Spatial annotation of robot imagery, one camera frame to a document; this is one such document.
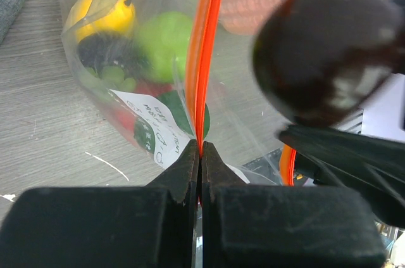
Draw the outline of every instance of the gray wood surface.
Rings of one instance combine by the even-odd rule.
[[[61,29],[58,0],[28,0],[0,45],[0,195],[18,197],[36,186],[147,184],[162,169],[124,140],[73,81]],[[216,101],[210,90],[208,136],[233,165],[280,146],[273,132],[283,122],[258,96],[247,69],[233,74],[235,63],[249,63],[250,49],[250,39],[235,39],[218,31],[217,43],[223,45],[215,47],[213,72],[233,101]],[[245,127],[235,130],[235,121]],[[255,138],[262,148],[251,147]],[[86,152],[118,168],[129,181]],[[0,197],[0,221],[11,205]]]

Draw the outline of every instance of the dark round object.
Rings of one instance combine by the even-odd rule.
[[[386,0],[286,0],[260,31],[253,70],[297,124],[340,122],[404,60],[404,13]]]
[[[126,77],[139,77],[140,70],[149,66],[145,54],[133,41],[116,33],[92,34],[77,46],[77,54],[83,66],[101,73],[105,66],[121,67]]]

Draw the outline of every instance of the dark purple fruit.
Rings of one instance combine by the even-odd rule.
[[[404,13],[386,0],[286,0],[256,39],[253,69],[289,120],[340,122],[404,61]]]

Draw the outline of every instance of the transparent plastic bag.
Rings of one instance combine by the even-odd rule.
[[[282,184],[266,157],[285,119],[250,64],[254,34],[282,1],[59,0],[62,41],[75,80],[156,164],[205,138],[246,181]],[[267,165],[251,163],[261,157]]]

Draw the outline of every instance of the ziplock bag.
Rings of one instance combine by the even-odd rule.
[[[92,102],[159,166],[196,138],[247,182],[282,184],[278,166],[249,164],[282,145],[285,120],[250,67],[254,34],[282,1],[59,0],[62,41]]]

